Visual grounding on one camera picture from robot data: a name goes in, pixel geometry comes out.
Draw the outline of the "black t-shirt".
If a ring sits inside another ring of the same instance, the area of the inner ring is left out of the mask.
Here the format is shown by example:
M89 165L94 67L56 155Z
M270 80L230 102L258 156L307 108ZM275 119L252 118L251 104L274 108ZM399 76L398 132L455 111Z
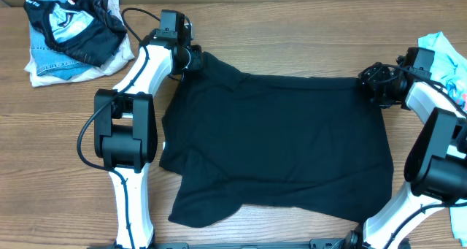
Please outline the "black t-shirt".
M354 77L254 75L204 53L162 124L160 165L182 178L173 223L210 226L245 204L362 223L392 194L382 112Z

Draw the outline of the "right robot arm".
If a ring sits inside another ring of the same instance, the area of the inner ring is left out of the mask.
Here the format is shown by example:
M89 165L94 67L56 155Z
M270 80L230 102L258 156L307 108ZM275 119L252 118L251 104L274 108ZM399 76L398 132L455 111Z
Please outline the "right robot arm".
M404 166L404 183L373 217L335 248L408 248L407 235L429 216L466 205L466 113L433 80L435 51L411 47L394 65L376 62L358 75L371 102L400 104L423 123Z

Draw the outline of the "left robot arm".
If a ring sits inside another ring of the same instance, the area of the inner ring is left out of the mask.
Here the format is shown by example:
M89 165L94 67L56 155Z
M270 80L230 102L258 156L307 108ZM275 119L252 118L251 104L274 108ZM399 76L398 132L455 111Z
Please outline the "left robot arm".
M139 41L139 55L112 89L94 97L94 148L115 192L118 230L113 248L154 248L148 175L158 146L153 99L165 78L201 68L185 15L164 9L159 27Z

